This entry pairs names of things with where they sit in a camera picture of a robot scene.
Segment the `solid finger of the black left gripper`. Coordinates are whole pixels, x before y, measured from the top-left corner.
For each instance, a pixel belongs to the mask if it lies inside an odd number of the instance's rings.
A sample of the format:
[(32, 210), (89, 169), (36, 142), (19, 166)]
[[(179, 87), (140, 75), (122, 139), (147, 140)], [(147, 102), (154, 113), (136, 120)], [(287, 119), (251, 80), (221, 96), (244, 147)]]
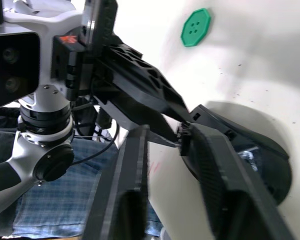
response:
[(148, 125), (152, 133), (172, 143), (177, 141), (177, 135), (164, 118), (166, 115), (138, 103), (115, 86), (112, 80), (113, 74), (96, 75), (93, 79), (93, 95), (122, 128), (131, 131), (138, 126)]

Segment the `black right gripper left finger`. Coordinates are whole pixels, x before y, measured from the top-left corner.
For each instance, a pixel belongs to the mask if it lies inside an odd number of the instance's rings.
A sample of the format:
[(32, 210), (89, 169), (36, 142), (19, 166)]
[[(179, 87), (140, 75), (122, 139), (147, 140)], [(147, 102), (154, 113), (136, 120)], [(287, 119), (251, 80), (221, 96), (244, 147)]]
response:
[(114, 159), (102, 170), (83, 232), (85, 240), (145, 237), (148, 133), (148, 125), (129, 131)]

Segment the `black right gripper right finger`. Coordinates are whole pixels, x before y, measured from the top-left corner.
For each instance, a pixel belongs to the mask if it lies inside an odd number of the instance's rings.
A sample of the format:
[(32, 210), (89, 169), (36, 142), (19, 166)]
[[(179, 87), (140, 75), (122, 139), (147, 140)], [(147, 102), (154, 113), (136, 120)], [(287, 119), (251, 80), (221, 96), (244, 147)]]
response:
[(216, 240), (293, 240), (259, 175), (220, 131), (191, 124), (180, 154), (192, 164)]

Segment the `lattice finger of the black left gripper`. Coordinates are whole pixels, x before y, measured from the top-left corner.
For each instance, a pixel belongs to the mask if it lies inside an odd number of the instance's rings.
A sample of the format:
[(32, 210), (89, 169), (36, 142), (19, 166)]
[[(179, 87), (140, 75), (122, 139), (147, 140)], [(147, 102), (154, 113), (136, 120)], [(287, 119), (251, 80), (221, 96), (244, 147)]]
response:
[(109, 45), (109, 69), (112, 83), (137, 103), (179, 122), (191, 116), (183, 98), (142, 54), (113, 36)]

